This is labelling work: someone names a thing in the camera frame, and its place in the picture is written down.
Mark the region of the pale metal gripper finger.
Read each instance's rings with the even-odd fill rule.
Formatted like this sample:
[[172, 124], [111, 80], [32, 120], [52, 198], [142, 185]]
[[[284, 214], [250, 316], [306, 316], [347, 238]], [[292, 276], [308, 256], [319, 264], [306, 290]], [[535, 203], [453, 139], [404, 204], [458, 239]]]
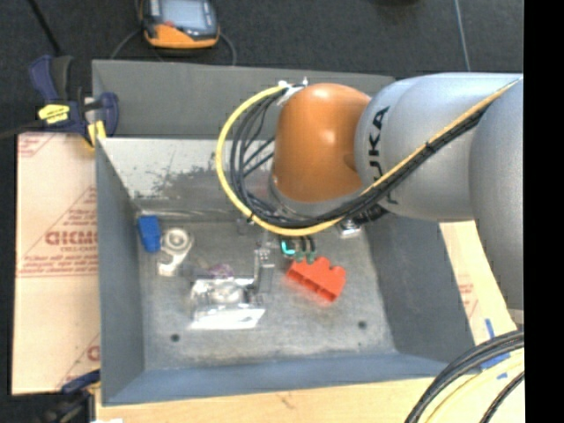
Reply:
[[271, 290], [275, 266], [275, 259], [270, 249], [255, 250], [254, 289], [257, 293], [268, 293]]

